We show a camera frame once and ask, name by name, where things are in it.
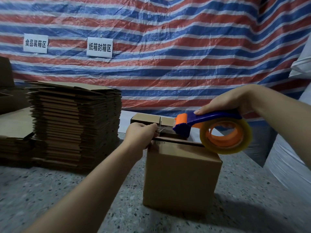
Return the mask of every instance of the orange tape dispenser part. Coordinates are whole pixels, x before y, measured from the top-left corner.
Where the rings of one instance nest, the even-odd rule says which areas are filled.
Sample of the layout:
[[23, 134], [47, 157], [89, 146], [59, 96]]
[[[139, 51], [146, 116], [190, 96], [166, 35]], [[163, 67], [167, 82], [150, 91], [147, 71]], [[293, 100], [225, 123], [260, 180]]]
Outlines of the orange tape dispenser part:
[[[214, 111], [204, 115], [193, 112], [179, 114], [173, 130], [181, 136], [189, 137], [192, 127], [200, 129], [200, 140], [210, 151], [218, 154], [238, 153], [250, 144], [252, 130], [237, 110]], [[233, 129], [228, 135], [215, 136], [212, 130], [217, 126]]]

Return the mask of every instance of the tape roll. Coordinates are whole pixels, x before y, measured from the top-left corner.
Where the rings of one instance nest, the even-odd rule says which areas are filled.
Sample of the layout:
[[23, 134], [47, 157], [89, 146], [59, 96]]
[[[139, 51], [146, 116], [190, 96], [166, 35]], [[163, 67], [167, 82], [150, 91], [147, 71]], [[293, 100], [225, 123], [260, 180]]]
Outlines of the tape roll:
[[[226, 136], [214, 136], [212, 130], [217, 126], [234, 128], [233, 132]], [[218, 154], [238, 153], [247, 148], [252, 141], [251, 127], [244, 119], [218, 118], [202, 123], [200, 128], [200, 140], [210, 151]]]

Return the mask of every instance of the white paper sign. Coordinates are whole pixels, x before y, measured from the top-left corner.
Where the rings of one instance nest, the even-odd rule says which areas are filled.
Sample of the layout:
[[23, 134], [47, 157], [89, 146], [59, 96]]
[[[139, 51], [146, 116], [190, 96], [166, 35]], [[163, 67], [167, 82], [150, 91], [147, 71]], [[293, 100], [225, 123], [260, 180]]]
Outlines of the white paper sign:
[[24, 34], [24, 51], [48, 53], [49, 37], [47, 35]]
[[112, 39], [87, 38], [86, 55], [112, 58]]

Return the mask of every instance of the table surface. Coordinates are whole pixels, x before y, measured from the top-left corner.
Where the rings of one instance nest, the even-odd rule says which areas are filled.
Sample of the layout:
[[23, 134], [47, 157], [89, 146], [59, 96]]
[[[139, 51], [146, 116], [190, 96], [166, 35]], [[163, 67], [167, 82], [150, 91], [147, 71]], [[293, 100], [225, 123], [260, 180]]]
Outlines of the table surface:
[[[144, 153], [120, 188], [99, 232], [311, 232], [311, 206], [244, 153], [221, 159], [214, 204], [210, 214], [202, 216], [160, 212], [142, 205]], [[38, 167], [0, 166], [0, 232], [22, 231], [84, 177]]]

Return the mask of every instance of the red white blue striped tarp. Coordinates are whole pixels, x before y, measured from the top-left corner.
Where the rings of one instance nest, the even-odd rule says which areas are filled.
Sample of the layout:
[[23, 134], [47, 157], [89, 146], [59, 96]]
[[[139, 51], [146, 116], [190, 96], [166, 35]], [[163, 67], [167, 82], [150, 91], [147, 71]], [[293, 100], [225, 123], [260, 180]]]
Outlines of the red white blue striped tarp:
[[[16, 79], [115, 87], [124, 109], [173, 117], [248, 83], [298, 98], [310, 31], [311, 0], [0, 0]], [[48, 54], [24, 52], [24, 33], [48, 35]], [[113, 39], [112, 59], [87, 56], [87, 37]]]

